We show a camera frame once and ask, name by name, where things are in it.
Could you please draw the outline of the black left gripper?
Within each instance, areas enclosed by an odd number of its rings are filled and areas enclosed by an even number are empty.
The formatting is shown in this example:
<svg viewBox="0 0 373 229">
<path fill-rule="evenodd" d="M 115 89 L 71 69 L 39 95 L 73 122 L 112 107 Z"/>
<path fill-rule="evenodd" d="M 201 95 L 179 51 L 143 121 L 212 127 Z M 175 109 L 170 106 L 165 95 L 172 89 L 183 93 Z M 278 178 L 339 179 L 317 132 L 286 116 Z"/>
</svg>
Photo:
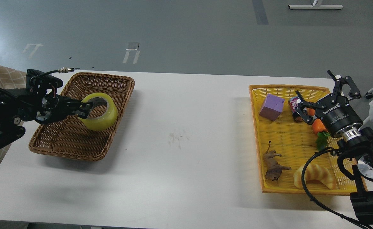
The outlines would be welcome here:
<svg viewBox="0 0 373 229">
<path fill-rule="evenodd" d="M 90 113 L 90 108 L 93 107 L 93 102 L 82 102 L 74 98 L 66 97 L 65 107 L 78 109 L 68 109 L 65 112 L 63 109 L 62 96 L 46 96 L 42 99 L 42 109 L 37 112 L 34 121 L 40 124 L 50 124 L 63 121 L 67 117 L 75 115 L 81 119 L 87 119 Z"/>
</svg>

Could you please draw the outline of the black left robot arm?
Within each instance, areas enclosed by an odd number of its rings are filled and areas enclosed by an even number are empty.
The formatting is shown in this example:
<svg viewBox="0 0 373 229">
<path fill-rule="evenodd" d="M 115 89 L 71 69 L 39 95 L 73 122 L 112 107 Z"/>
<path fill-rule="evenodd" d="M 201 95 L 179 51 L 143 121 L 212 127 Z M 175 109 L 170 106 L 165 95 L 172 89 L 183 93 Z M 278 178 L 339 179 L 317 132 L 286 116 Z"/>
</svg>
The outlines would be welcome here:
<svg viewBox="0 0 373 229">
<path fill-rule="evenodd" d="M 0 88 L 0 149 L 25 134 L 21 122 L 49 124 L 72 115 L 88 118 L 91 110 L 96 107 L 94 102 L 81 102 L 57 94 L 63 81 L 52 74 L 73 71 L 73 68 L 65 67 L 49 72 L 28 69 L 24 88 Z"/>
</svg>

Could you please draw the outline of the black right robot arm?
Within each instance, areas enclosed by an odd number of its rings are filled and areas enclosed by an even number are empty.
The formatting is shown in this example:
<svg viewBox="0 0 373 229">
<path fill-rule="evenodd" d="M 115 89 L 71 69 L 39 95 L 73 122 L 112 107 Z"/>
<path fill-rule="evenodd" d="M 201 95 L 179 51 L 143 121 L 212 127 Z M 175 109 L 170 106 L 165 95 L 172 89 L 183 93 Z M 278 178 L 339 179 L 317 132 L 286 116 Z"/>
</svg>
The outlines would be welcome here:
<svg viewBox="0 0 373 229">
<path fill-rule="evenodd" d="M 373 182 L 373 130 L 362 128 L 363 121 L 349 104 L 350 100 L 361 98 L 358 87 L 350 76 L 335 76 L 327 71 L 335 82 L 332 93 L 317 102 L 306 101 L 299 91 L 296 91 L 300 101 L 297 113 L 309 125 L 320 119 L 327 131 L 337 142 L 338 149 L 326 147 L 316 152 L 307 162 L 300 173 L 300 187 L 310 197 L 310 201 L 342 219 L 362 228 L 371 229 L 373 225 L 373 191 L 367 191 L 362 179 Z M 307 167 L 315 158 L 330 153 L 337 156 L 340 171 L 350 180 L 355 181 L 356 192 L 350 194 L 350 201 L 356 219 L 346 217 L 322 204 L 310 193 L 305 181 Z"/>
</svg>

